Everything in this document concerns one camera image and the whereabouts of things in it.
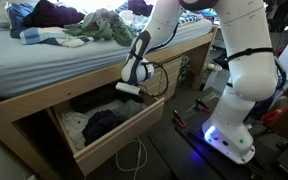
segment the green cloth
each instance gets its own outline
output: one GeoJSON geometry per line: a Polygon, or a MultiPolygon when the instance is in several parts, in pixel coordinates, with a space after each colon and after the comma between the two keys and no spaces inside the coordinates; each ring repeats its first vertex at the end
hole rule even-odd
{"type": "Polygon", "coordinates": [[[123,20],[114,11],[98,9],[84,17],[83,24],[71,24],[64,26],[65,33],[73,36],[85,35],[95,40],[114,38],[121,46],[130,46],[135,35],[131,28],[123,23],[123,20]]]}

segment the white robot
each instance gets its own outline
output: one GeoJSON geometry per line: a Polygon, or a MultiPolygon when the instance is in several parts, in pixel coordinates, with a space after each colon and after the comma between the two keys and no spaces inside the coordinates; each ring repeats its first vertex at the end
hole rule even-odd
{"type": "Polygon", "coordinates": [[[142,57],[170,38],[184,9],[206,8],[213,8],[218,14],[231,77],[202,130],[208,144],[235,163],[244,164],[252,159],[255,148],[243,120],[255,102],[270,97],[277,85],[262,0],[157,0],[149,23],[133,42],[122,79],[135,85],[152,77],[154,68],[145,65],[143,62],[147,61],[142,57]]]}

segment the open drawer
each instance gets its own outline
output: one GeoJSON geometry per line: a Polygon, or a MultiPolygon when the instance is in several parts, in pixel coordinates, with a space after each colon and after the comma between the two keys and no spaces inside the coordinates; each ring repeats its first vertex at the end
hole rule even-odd
{"type": "Polygon", "coordinates": [[[61,120],[62,113],[72,110],[70,102],[65,101],[52,107],[54,123],[71,148],[73,157],[85,176],[162,118],[164,98],[155,99],[144,95],[143,99],[147,108],[82,150],[75,148],[61,120]]]}

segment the mattress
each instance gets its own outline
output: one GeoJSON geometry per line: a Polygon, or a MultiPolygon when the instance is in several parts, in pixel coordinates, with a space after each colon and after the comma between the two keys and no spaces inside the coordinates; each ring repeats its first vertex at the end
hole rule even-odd
{"type": "MultiPolygon", "coordinates": [[[[178,28],[172,46],[207,34],[201,19],[178,28]]],[[[0,98],[10,98],[87,72],[124,62],[131,47],[96,41],[78,48],[47,44],[22,45],[9,31],[0,32],[0,98]]]]}

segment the wooden bed frame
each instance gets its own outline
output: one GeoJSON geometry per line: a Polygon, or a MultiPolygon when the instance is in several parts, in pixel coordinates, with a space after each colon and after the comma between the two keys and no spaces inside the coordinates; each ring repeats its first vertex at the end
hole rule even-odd
{"type": "MultiPolygon", "coordinates": [[[[155,62],[185,53],[189,58],[194,73],[192,88],[200,84],[204,63],[217,32],[217,27],[203,36],[182,44],[164,48],[147,54],[146,59],[155,62]]],[[[61,179],[32,142],[16,126],[16,121],[120,79],[124,63],[90,72],[65,80],[20,96],[0,102],[0,141],[16,154],[35,174],[42,179],[61,179]]]]}

